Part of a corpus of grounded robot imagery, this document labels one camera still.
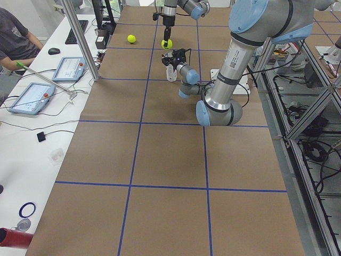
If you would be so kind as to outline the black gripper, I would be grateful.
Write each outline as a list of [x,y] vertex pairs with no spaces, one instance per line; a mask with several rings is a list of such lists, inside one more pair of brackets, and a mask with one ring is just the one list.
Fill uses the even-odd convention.
[[175,25],[175,16],[163,15],[163,25],[166,26],[164,31],[164,40],[167,41],[171,37],[171,27]]
[[173,68],[177,68],[177,66],[182,62],[181,58],[173,57],[172,52],[162,54],[161,57],[161,61],[166,67],[172,65]]

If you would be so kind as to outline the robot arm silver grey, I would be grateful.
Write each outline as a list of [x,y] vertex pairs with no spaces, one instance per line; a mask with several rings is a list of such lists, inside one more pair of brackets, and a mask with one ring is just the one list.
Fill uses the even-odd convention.
[[204,17],[210,11],[210,4],[208,1],[165,0],[163,10],[160,13],[163,18],[163,25],[165,26],[161,47],[165,50],[172,48],[171,30],[175,26],[177,7],[180,7],[194,20]]
[[202,126],[229,126],[242,117],[241,105],[231,96],[256,48],[269,37],[274,44],[307,38],[313,27],[314,10],[324,11],[334,1],[237,1],[230,13],[231,43],[213,84],[198,83],[198,73],[186,62],[185,49],[162,56],[167,79],[182,75],[179,95],[201,94],[196,117]]

